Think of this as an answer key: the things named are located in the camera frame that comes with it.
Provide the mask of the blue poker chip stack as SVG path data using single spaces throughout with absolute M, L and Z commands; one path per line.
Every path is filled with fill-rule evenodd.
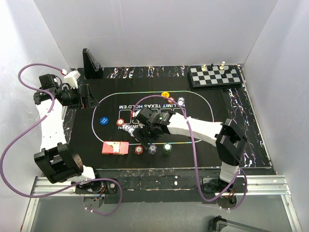
M 151 144 L 148 148 L 148 152 L 151 155 L 154 155 L 157 152 L 157 146 L 155 144 Z

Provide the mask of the spread blue white chips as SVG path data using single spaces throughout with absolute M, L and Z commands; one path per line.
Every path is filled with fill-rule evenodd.
M 131 125 L 123 124 L 121 128 L 122 130 L 126 131 L 131 137 L 134 137 L 133 132 L 135 131 L 135 129 Z

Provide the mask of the blue small blind button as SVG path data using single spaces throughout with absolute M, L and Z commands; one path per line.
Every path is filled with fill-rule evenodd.
M 107 125 L 109 123 L 109 119 L 107 117 L 102 117 L 99 122 L 101 125 Z

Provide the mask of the red poker chip stack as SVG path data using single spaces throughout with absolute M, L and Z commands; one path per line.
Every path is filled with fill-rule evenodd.
M 142 153 L 143 153 L 143 147 L 140 146 L 140 145 L 136 146 L 136 147 L 135 147 L 135 153 L 136 153 L 137 155 L 142 154 Z

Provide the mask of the yellow big blind button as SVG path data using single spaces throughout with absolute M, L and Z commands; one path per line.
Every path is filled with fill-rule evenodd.
M 163 96 L 163 97 L 166 97 L 166 98 L 169 98 L 169 96 L 170 96 L 170 94 L 168 93 L 168 92 L 162 92 L 161 93 L 161 96 Z

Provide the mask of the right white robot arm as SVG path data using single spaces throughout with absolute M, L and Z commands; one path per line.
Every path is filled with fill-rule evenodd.
M 222 162 L 220 175 L 218 180 L 206 183 L 203 191 L 229 192 L 235 188 L 234 176 L 239 169 L 248 138 L 234 121 L 228 118 L 224 123 L 207 122 L 184 117 L 170 110 L 158 114 L 147 107 L 133 113 L 132 117 L 139 123 L 133 136 L 144 148 L 148 149 L 150 143 L 165 133 L 193 137 L 216 147 Z

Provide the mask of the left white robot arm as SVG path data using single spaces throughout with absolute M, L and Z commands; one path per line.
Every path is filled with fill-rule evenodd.
M 83 165 L 80 156 L 68 145 L 63 129 L 63 113 L 67 109 L 94 108 L 99 105 L 88 84 L 77 84 L 78 71 L 71 71 L 60 84 L 53 74 L 39 77 L 41 87 L 34 94 L 39 111 L 42 130 L 40 152 L 34 154 L 34 161 L 52 183 L 65 181 L 86 181 L 92 193 L 102 190 L 103 182 L 95 177 L 93 168 Z

